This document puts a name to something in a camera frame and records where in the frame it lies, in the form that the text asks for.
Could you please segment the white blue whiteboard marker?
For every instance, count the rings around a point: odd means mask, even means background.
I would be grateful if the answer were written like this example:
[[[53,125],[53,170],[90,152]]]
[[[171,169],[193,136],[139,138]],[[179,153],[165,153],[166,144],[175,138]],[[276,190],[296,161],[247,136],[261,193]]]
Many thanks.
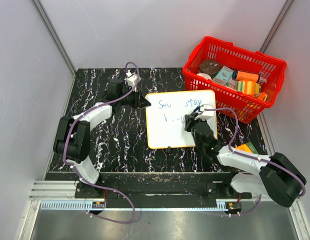
[[[199,109],[200,109],[200,106],[197,106],[197,107],[192,111],[192,113],[197,112]]]

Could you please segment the yellow framed whiteboard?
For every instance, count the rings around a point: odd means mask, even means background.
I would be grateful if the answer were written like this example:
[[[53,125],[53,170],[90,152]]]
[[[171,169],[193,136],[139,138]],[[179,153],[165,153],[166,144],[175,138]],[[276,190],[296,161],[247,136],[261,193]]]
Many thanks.
[[[195,143],[190,132],[185,131],[185,115],[201,105],[216,108],[213,90],[188,90],[149,93],[145,108],[147,144],[151,149],[188,148]]]

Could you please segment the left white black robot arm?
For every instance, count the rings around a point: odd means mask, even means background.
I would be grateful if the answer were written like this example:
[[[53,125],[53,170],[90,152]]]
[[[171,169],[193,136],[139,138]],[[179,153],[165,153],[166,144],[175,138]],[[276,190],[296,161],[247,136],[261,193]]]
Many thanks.
[[[86,192],[93,198],[102,195],[103,185],[89,154],[91,151],[91,131],[111,118],[121,107],[134,109],[150,107],[151,103],[142,95],[136,74],[127,80],[111,79],[101,102],[75,116],[63,116],[58,123],[53,152],[62,157],[63,162],[75,169],[81,182],[87,184]]]

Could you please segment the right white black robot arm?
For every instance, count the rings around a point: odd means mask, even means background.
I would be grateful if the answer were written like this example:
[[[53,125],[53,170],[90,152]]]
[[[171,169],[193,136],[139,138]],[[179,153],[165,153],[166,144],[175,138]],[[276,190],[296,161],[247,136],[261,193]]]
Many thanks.
[[[195,148],[209,160],[240,170],[223,184],[226,197],[255,193],[269,196],[278,205],[289,208],[296,198],[305,195],[306,178],[284,154],[260,155],[232,148],[214,137],[207,120],[197,112],[185,115],[184,129],[191,133]]]

